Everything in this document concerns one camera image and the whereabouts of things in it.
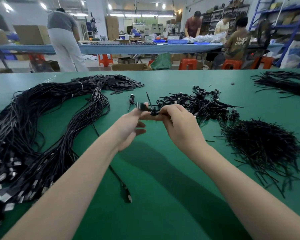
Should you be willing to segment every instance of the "black hair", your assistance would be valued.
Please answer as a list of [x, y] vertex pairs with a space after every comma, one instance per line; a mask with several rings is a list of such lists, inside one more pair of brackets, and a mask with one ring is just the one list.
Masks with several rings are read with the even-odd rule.
[[62, 7], [57, 8], [57, 11], [58, 11], [58, 12], [65, 12], [65, 10], [64, 10]]
[[232, 16], [232, 13], [226, 13], [223, 18], [224, 19], [231, 19], [233, 16]]
[[236, 27], [243, 28], [248, 25], [248, 17], [241, 17], [235, 23]]
[[196, 18], [200, 18], [200, 17], [201, 17], [201, 12], [200, 12], [200, 11], [196, 11], [196, 12], [194, 13], [194, 16], [195, 16]]

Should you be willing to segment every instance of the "brown t-shirt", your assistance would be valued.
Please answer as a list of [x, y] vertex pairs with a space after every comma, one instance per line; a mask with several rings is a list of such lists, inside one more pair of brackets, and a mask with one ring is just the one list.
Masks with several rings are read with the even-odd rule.
[[195, 38], [197, 34], [198, 28], [201, 28], [202, 20], [199, 19], [198, 21], [193, 21], [192, 17], [187, 19], [185, 23], [185, 28], [188, 29], [188, 34], [190, 37]]
[[230, 45], [228, 51], [225, 53], [225, 58], [229, 60], [241, 60], [250, 39], [251, 34], [245, 29], [234, 32], [225, 44], [226, 47]]

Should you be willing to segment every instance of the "white polo shirt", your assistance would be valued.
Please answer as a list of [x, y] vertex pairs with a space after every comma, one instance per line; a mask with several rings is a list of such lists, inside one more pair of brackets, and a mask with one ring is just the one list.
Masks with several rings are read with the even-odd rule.
[[215, 30], [216, 30], [216, 29], [220, 29], [220, 33], [222, 33], [222, 32], [227, 32], [228, 29], [229, 29], [229, 23], [224, 24], [224, 23], [223, 23], [223, 20], [221, 20], [221, 21], [219, 21], [219, 22], [216, 24]]

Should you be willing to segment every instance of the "green board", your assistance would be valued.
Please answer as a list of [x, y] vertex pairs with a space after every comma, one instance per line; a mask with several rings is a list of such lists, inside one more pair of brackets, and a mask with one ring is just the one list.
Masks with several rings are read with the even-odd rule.
[[[0, 74], [0, 108], [10, 102], [13, 92], [28, 89], [47, 79], [68, 82], [76, 77], [117, 73]], [[152, 103], [155, 103], [158, 97], [169, 93], [189, 94], [192, 86], [198, 85], [207, 90], [219, 89], [221, 102], [243, 106], [238, 109], [241, 119], [260, 117], [269, 123], [277, 122], [286, 130], [298, 133], [300, 139], [300, 97], [279, 98], [282, 94], [273, 90], [255, 93], [259, 88], [254, 87], [250, 77], [258, 73], [260, 70], [122, 71], [120, 74], [145, 86], [118, 95], [104, 91], [111, 110], [95, 122], [96, 129], [103, 133], [127, 112], [131, 93], [136, 96], [136, 102], [144, 102], [147, 101], [147, 91]], [[46, 148], [65, 132], [72, 115], [86, 103], [86, 97], [70, 99], [56, 112], [39, 119], [38, 127], [46, 137]], [[145, 124], [147, 133], [137, 137], [111, 163], [127, 185], [133, 202], [125, 202], [119, 181], [108, 170], [73, 239], [250, 239], [217, 187], [176, 148], [164, 125], [154, 121], [146, 121]], [[214, 137], [221, 135], [216, 121], [206, 122], [202, 131], [207, 140], [215, 141], [209, 142], [210, 145], [233, 165], [239, 164], [235, 155], [231, 154], [233, 149], [226, 145], [224, 139]], [[82, 154], [96, 138], [93, 128], [88, 126], [75, 139], [75, 152]], [[259, 183], [248, 165], [240, 169]], [[285, 193], [286, 199], [275, 186], [268, 190], [300, 215], [300, 181], [294, 182], [293, 190]], [[0, 237], [29, 206], [31, 203], [19, 204], [6, 213]]]

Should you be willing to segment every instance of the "green bag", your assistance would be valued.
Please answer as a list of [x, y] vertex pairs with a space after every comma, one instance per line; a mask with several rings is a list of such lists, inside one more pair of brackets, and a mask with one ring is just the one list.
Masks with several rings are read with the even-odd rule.
[[170, 52], [160, 54], [150, 67], [155, 71], [166, 70], [171, 68], [171, 54]]

